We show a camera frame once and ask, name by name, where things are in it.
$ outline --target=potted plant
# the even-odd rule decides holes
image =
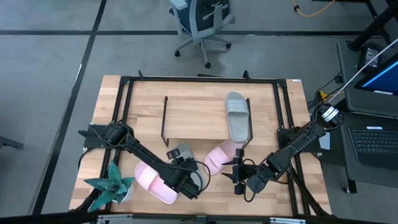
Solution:
[[[128,201],[133,194],[133,187],[131,185],[133,180],[133,177],[122,179],[120,170],[113,161],[109,165],[108,179],[93,178],[85,180],[87,184],[102,191],[88,212],[95,211],[110,201],[117,202],[118,204]]]

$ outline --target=concrete floor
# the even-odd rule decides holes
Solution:
[[[304,13],[322,1],[296,0]],[[0,30],[91,30],[100,0],[0,0]],[[372,1],[379,13],[384,1]],[[108,0],[99,30],[174,30],[166,0]],[[373,20],[364,3],[335,3],[324,14],[300,17],[290,1],[234,1],[236,23],[226,30],[326,31],[363,30]],[[397,23],[386,26],[397,38]],[[85,35],[0,35],[0,136],[25,143],[23,150],[0,150],[0,217],[27,215],[42,177],[58,126],[85,51]],[[302,79],[311,100],[316,89],[339,71],[336,43],[352,37],[276,37],[227,35],[226,52],[208,44],[212,68],[203,67],[197,46],[175,58],[176,35],[97,36],[83,77],[43,213],[66,212],[77,175],[83,138],[77,134],[91,121],[103,75],[195,76],[197,73],[240,77]],[[325,91],[338,85],[332,83]],[[341,191],[343,167],[323,166],[333,214],[341,218],[394,223],[398,189],[358,184],[359,194]]]

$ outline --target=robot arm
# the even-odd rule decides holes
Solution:
[[[195,166],[195,163],[185,161],[184,159],[175,159],[178,156],[175,155],[175,153],[179,153],[178,150],[173,150],[173,155],[167,154],[169,159],[173,159],[172,164],[164,162],[143,146],[134,137],[132,128],[122,122],[110,123],[105,127],[105,130],[96,130],[92,126],[89,126],[87,132],[80,131],[79,133],[86,138],[94,138],[102,146],[134,154],[141,161],[156,170],[165,185],[177,193],[183,193],[189,199],[196,199],[201,193],[201,189],[191,178],[191,173],[195,171],[192,166]]]
[[[255,194],[262,191],[268,181],[276,181],[291,169],[291,159],[300,154],[311,142],[334,130],[343,123],[343,115],[329,104],[319,104],[311,121],[301,128],[295,128],[288,134],[289,143],[282,149],[270,153],[259,165],[245,164],[243,149],[237,149],[233,161],[225,165],[233,165],[233,173],[223,175],[229,177],[235,186],[235,194],[244,194],[249,187]],[[315,125],[321,131],[315,131]]]

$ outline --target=yellow cable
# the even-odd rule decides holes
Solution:
[[[339,93],[338,95],[343,94],[343,93],[344,93],[344,91],[342,91],[342,92]],[[335,96],[335,94],[329,95],[328,97],[331,97],[331,96]]]
[[[329,6],[331,6],[333,3],[335,3],[335,1],[336,1],[336,0],[333,0],[333,1],[330,2],[327,6],[325,6],[323,9],[321,9],[321,10],[319,10],[318,12],[316,12],[316,13],[314,13],[314,14],[311,14],[311,15],[304,15],[304,14],[302,14],[302,13],[300,12],[299,9],[296,9],[296,10],[297,10],[297,12],[298,12],[300,15],[302,15],[303,17],[312,17],[312,16],[316,16],[316,15],[318,15],[319,13],[323,12],[325,9],[327,9]]]

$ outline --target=pink slipper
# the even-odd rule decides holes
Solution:
[[[209,167],[210,175],[215,175],[221,171],[221,169],[224,168],[224,165],[222,164],[231,161],[235,156],[236,149],[239,149],[242,146],[243,144],[241,143],[226,140],[207,154],[205,164]]]
[[[141,187],[161,199],[164,203],[172,204],[176,201],[178,193],[164,184],[156,170],[140,161],[134,170],[136,180]]]

